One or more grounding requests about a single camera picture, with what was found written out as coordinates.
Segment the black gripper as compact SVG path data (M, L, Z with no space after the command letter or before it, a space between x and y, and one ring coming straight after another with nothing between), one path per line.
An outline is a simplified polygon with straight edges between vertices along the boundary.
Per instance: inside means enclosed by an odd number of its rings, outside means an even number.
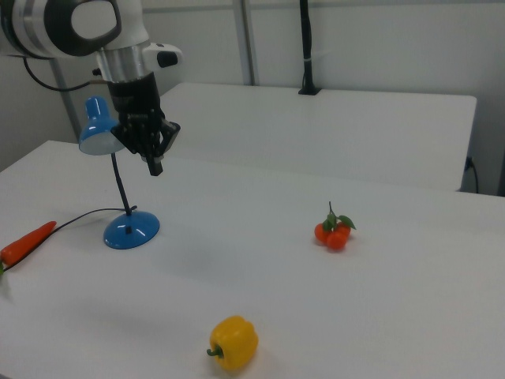
M178 133L179 124L168 122L160 107L155 74L126 82L108 82L118 124L112 134L132 153L145 159L151 176L163 172L162 160ZM152 127L159 127L155 133Z

